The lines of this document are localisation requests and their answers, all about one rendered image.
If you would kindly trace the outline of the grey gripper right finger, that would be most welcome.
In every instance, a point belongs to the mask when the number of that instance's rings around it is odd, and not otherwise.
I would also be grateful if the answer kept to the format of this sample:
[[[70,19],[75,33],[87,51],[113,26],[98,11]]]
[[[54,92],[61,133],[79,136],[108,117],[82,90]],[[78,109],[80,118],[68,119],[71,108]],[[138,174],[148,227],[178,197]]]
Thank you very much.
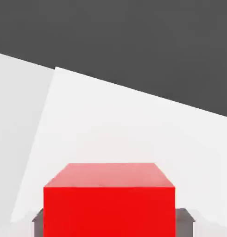
[[[217,227],[196,210],[177,208],[176,237],[217,237]]]

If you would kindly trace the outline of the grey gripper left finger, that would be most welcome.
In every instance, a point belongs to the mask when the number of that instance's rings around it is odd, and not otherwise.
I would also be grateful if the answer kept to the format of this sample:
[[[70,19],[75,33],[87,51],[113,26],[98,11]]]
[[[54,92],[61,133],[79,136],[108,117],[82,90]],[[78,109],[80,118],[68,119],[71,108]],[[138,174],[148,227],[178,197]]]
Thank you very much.
[[[43,208],[12,223],[10,237],[43,237]]]

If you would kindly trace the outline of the small red cube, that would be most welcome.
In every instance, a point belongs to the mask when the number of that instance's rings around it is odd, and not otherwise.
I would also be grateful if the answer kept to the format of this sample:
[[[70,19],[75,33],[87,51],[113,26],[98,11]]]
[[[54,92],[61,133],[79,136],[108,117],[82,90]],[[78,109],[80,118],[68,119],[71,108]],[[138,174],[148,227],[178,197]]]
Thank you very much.
[[[175,187],[154,163],[70,163],[43,210],[44,237],[176,237]]]

